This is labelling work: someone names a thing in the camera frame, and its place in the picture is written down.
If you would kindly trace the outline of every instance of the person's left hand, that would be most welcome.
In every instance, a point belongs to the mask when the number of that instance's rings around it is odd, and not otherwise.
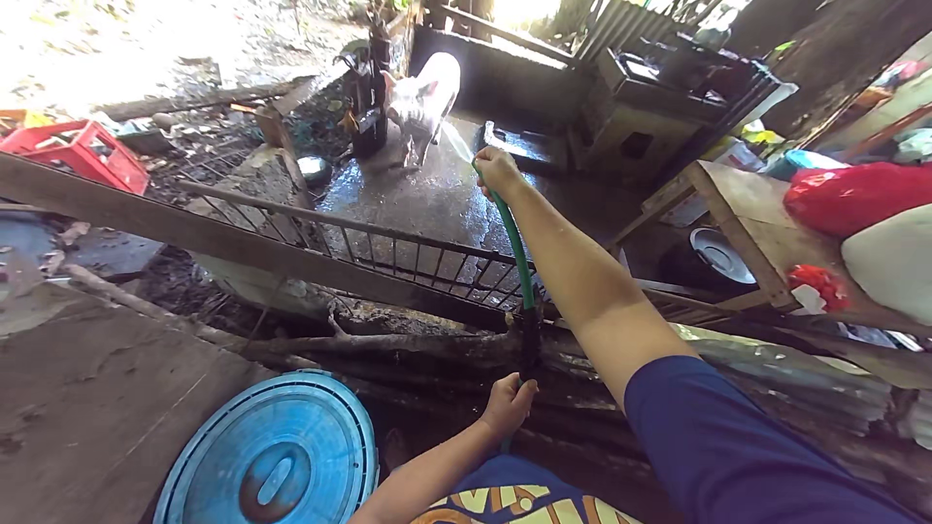
[[[519,382],[517,373],[496,380],[488,397],[486,411],[479,418],[488,424],[498,439],[504,439],[521,427],[530,412],[534,393],[538,391],[536,380],[528,380],[520,389]]]

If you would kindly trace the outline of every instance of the garden hose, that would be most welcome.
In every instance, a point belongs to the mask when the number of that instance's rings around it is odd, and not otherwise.
[[[482,172],[475,165],[475,159],[472,162],[473,169],[482,183],[486,182]],[[534,304],[534,286],[530,280],[530,268],[528,267],[528,256],[525,255],[524,243],[521,242],[521,233],[518,232],[518,225],[514,222],[512,210],[508,208],[505,200],[501,195],[488,187],[488,194],[492,196],[495,207],[499,208],[501,222],[505,225],[505,231],[508,233],[508,241],[512,245],[514,253],[514,263],[518,268],[518,279],[521,282],[521,297],[523,299],[522,311],[522,330],[521,330],[521,366],[518,379],[518,387],[530,379],[529,373],[537,365],[541,354],[541,327],[537,315],[537,307]],[[509,436],[501,442],[500,451],[508,454],[511,452],[512,438]]]
[[[479,178],[482,179],[484,184],[486,179],[482,177],[482,172],[475,166],[475,160],[473,160],[473,169],[475,169],[476,174],[479,175]],[[534,288],[530,281],[528,257],[525,255],[524,244],[521,242],[521,234],[518,232],[518,226],[514,222],[512,210],[508,209],[508,204],[505,203],[505,200],[502,200],[501,195],[492,190],[491,187],[488,187],[488,193],[492,196],[495,207],[499,208],[501,222],[505,225],[505,231],[508,233],[508,241],[512,245],[514,262],[518,269],[518,279],[521,282],[521,297],[524,300],[524,310],[534,310]]]

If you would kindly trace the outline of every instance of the red plastic crate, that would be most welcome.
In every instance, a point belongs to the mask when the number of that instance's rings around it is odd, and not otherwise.
[[[80,132],[71,138],[69,145],[35,148],[54,134],[77,130]],[[96,144],[106,145],[112,152],[108,156],[99,155],[90,148]],[[53,160],[59,160],[84,178],[137,195],[142,195],[149,183],[149,173],[132,152],[101,124],[89,120],[13,131],[0,142],[0,151],[50,166],[55,165]]]

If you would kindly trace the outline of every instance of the pig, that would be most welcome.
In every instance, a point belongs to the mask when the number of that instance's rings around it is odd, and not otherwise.
[[[385,114],[402,131],[404,165],[423,166],[427,148],[436,144],[444,118],[453,109],[459,94],[459,62],[449,53],[434,53],[424,64],[420,75],[395,79],[388,71],[385,77]]]

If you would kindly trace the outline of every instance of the blue plastic lid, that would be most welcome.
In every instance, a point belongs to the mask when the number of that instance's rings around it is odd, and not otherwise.
[[[342,524],[378,482],[372,422],[329,374],[286,373],[227,402],[185,446],[155,524]]]

